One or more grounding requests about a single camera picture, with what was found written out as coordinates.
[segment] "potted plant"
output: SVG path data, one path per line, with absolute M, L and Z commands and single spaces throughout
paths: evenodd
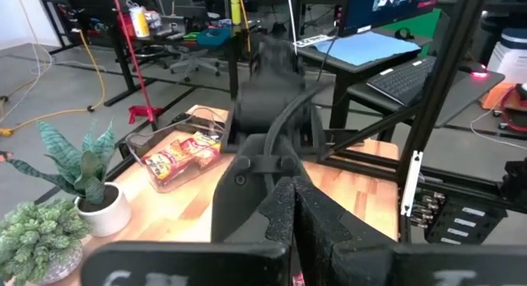
M 112 125 L 95 141 L 90 131 L 81 150 L 73 147 L 51 124 L 38 122 L 38 126 L 49 152 L 45 156 L 54 162 L 58 174 L 44 174 L 17 159 L 6 162 L 23 174 L 49 181 L 75 195 L 79 214 L 92 226 L 92 236 L 106 237 L 123 229 L 132 217 L 132 209 L 123 191 L 115 183 L 105 181 L 114 154 Z
M 20 204 L 0 222 L 0 281 L 14 277 L 23 286 L 67 277 L 81 262 L 81 240 L 89 232 L 71 200 Z

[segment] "yellow cable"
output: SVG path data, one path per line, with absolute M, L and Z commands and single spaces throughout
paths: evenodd
M 240 0 L 241 13 L 244 15 L 245 28 L 247 29 L 247 51 L 250 57 L 250 33 L 249 33 L 249 20 L 247 20 L 247 12 L 245 12 L 244 0 Z
M 97 65 L 95 59 L 93 58 L 93 55 L 91 54 L 90 48 L 88 47 L 86 39 L 84 38 L 84 34 L 82 34 L 82 31 L 79 31 L 79 33 L 81 34 L 81 40 L 82 40 L 82 43 L 84 44 L 84 48 L 86 48 L 86 51 L 87 51 L 88 55 L 90 56 L 91 63 L 96 68 L 97 76 L 99 76 L 101 96 L 100 96 L 99 102 L 96 105 L 92 106 L 92 108 L 95 109 L 98 106 L 102 105 L 102 103 L 105 101 L 105 96 L 106 96 L 105 82 L 102 79 L 102 75 L 100 74 L 99 66 Z M 33 32 L 33 36 L 35 37 L 35 41 L 37 41 L 35 32 Z M 19 128 L 22 128 L 22 127 L 24 127 L 24 126 L 26 126 L 28 124 L 31 124 L 31 123 L 33 123 L 35 121 L 42 120 L 42 119 L 49 118 L 49 117 L 62 115 L 62 114 L 67 114 L 67 113 L 81 113 L 81 112 L 87 112 L 87 111 L 88 111 L 88 109 L 62 110 L 62 111 L 51 113 L 51 114 L 47 114 L 47 115 L 41 115 L 41 116 L 36 117 L 36 118 L 34 118 L 32 120 L 27 120 L 26 122 L 24 122 L 22 124 L 19 124 L 19 125 L 17 125 L 16 127 L 12 128 L 12 129 L 5 129 L 5 128 L 0 129 L 0 135 L 2 135 L 4 137 L 10 137 Z

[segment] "snake plant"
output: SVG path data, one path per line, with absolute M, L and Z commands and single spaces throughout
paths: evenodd
M 112 124 L 97 140 L 93 140 L 90 130 L 82 141 L 82 149 L 75 148 L 51 124 L 39 121 L 38 126 L 40 137 L 48 150 L 45 156 L 54 162 L 58 174 L 44 174 L 18 159 L 7 159 L 6 162 L 19 172 L 51 182 L 90 204 L 101 204 L 105 197 L 106 171 L 114 154 Z

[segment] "red light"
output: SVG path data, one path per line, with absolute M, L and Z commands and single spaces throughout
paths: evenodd
M 476 73 L 476 72 L 474 72 L 474 73 L 471 73 L 471 75 L 474 76 L 474 77 L 484 78 L 484 77 L 487 76 L 487 73 Z

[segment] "monitor screen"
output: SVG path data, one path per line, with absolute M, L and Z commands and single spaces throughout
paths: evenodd
M 343 35 L 408 19 L 432 10 L 437 0 L 347 0 Z

